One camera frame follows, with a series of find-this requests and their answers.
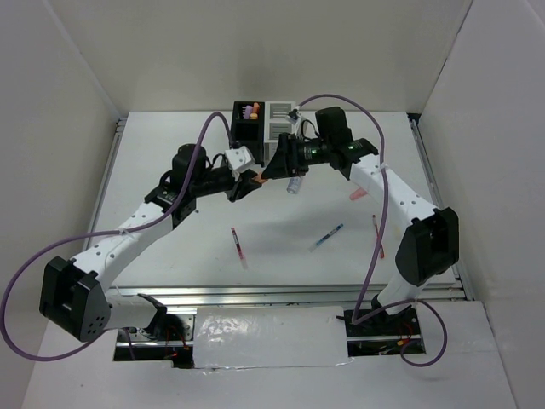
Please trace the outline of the pink purple highlighter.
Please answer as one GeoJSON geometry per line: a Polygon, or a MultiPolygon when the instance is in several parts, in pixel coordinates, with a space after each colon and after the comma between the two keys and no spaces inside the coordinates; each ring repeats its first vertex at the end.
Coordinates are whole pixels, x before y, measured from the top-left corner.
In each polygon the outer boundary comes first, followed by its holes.
{"type": "Polygon", "coordinates": [[[246,105],[243,109],[243,119],[250,119],[252,112],[253,107],[251,105],[246,105]]]}

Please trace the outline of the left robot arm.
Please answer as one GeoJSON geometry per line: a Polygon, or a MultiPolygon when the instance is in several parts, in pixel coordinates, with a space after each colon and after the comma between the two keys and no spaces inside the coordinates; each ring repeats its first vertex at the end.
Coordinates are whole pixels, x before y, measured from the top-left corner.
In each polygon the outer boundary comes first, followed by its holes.
{"type": "Polygon", "coordinates": [[[150,340],[164,336],[169,315],[161,302],[141,293],[107,291],[132,261],[195,211],[197,199],[224,193],[234,202],[260,188],[247,147],[228,149],[220,157],[214,168],[203,147],[181,146],[170,170],[114,234],[69,260],[57,256],[47,263],[40,313],[82,343],[109,329],[137,328],[150,340]]]}

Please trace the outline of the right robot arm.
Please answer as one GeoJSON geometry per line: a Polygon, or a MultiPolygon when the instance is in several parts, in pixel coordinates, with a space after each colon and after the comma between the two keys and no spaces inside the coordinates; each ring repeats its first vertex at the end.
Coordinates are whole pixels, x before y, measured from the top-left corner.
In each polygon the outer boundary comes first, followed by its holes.
{"type": "Polygon", "coordinates": [[[315,117],[317,137],[307,140],[297,134],[281,134],[262,176],[273,180],[304,176],[311,166],[328,164],[381,202],[380,233],[389,218],[399,223],[403,236],[394,258],[396,270],[373,298],[368,315],[376,331],[392,333],[401,323],[401,313],[428,281],[458,262],[458,215],[414,191],[387,166],[381,147],[365,138],[354,139],[340,107],[319,110],[315,117]]]}

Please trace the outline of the clear spray bottle blue cap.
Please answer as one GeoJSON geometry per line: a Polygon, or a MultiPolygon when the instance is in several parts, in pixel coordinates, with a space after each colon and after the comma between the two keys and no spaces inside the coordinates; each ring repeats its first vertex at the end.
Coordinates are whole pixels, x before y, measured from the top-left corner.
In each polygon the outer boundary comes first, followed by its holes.
{"type": "Polygon", "coordinates": [[[289,194],[298,194],[301,189],[303,178],[302,177],[292,177],[288,183],[286,191],[289,194]]]}

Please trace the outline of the black slotted container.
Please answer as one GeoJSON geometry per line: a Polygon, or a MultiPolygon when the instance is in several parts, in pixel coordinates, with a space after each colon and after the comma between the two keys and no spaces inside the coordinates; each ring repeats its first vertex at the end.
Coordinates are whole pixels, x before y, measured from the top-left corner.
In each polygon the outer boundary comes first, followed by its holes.
{"type": "Polygon", "coordinates": [[[240,145],[247,147],[258,165],[264,165],[264,101],[235,101],[232,106],[231,135],[240,145]],[[244,109],[259,106],[257,118],[246,118],[244,109]]]}

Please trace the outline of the white slotted container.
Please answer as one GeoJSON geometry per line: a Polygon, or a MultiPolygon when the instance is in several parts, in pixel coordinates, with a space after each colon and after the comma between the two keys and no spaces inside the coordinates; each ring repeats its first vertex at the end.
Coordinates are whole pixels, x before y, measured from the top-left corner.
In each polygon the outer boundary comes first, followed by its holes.
{"type": "Polygon", "coordinates": [[[262,111],[264,118],[263,162],[267,165],[278,147],[279,136],[291,134],[293,124],[287,119],[295,108],[293,101],[266,101],[262,111]]]}

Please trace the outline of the dark red pen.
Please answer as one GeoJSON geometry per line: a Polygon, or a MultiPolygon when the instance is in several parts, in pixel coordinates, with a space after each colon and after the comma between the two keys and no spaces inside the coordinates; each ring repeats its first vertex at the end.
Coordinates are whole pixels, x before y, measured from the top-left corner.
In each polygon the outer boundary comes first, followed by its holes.
{"type": "Polygon", "coordinates": [[[241,262],[241,265],[242,265],[243,269],[247,269],[248,264],[247,264],[247,261],[246,261],[246,257],[245,257],[245,255],[243,253],[242,246],[240,244],[237,231],[236,231],[236,229],[234,227],[231,227],[231,232],[232,232],[234,244],[235,244],[235,247],[236,247],[236,250],[237,250],[237,253],[238,253],[239,261],[241,262]]]}

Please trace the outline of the teal blue pen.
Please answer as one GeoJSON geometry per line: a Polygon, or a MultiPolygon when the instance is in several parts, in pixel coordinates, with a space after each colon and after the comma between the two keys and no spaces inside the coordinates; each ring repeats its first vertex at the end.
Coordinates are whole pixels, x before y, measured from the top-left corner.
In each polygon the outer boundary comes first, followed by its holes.
{"type": "Polygon", "coordinates": [[[344,228],[344,224],[343,223],[340,223],[339,225],[335,226],[332,230],[330,230],[326,235],[324,235],[322,238],[320,238],[319,240],[317,240],[315,243],[313,243],[310,247],[309,247],[309,251],[310,252],[313,252],[315,251],[316,249],[318,249],[325,241],[327,241],[328,239],[330,239],[332,236],[334,236],[336,233],[338,233],[340,230],[342,230],[344,228]]]}

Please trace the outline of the white foil cover panel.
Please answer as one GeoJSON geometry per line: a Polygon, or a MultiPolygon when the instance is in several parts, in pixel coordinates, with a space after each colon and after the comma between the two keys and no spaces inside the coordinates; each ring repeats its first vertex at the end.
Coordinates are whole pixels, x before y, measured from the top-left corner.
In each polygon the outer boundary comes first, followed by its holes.
{"type": "Polygon", "coordinates": [[[349,362],[337,306],[201,308],[193,361],[198,369],[341,366],[349,362]]]}

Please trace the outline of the aluminium front rail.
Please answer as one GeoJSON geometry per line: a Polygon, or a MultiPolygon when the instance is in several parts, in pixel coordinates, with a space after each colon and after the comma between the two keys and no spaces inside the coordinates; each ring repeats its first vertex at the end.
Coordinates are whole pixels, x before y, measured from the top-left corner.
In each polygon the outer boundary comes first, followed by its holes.
{"type": "Polygon", "coordinates": [[[108,296],[145,294],[170,308],[253,308],[335,304],[352,307],[356,285],[112,287],[108,296]]]}

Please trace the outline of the left side rail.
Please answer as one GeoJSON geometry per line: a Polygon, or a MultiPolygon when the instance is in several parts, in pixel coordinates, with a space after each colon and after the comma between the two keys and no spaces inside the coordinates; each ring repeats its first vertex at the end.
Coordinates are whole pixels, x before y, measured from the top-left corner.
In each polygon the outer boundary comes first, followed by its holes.
{"type": "Polygon", "coordinates": [[[106,159],[105,169],[103,171],[103,174],[102,174],[102,177],[101,177],[101,180],[100,180],[100,185],[99,185],[99,190],[98,190],[98,193],[97,193],[95,205],[94,205],[94,208],[93,208],[93,211],[92,211],[92,214],[91,214],[91,217],[90,217],[90,221],[89,221],[89,226],[88,226],[88,232],[89,233],[94,232],[96,224],[98,222],[98,218],[99,218],[99,215],[100,215],[100,209],[101,209],[101,206],[102,206],[105,194],[106,194],[106,189],[107,189],[107,186],[108,186],[111,174],[112,174],[113,166],[114,166],[117,154],[118,154],[119,145],[120,145],[122,137],[123,137],[123,133],[124,133],[125,126],[127,124],[127,120],[128,120],[128,118],[125,117],[125,118],[120,118],[116,122],[116,127],[115,127],[115,131],[114,131],[113,138],[112,138],[112,144],[110,145],[110,150],[109,150],[109,153],[108,153],[108,156],[107,156],[107,159],[106,159]]]}

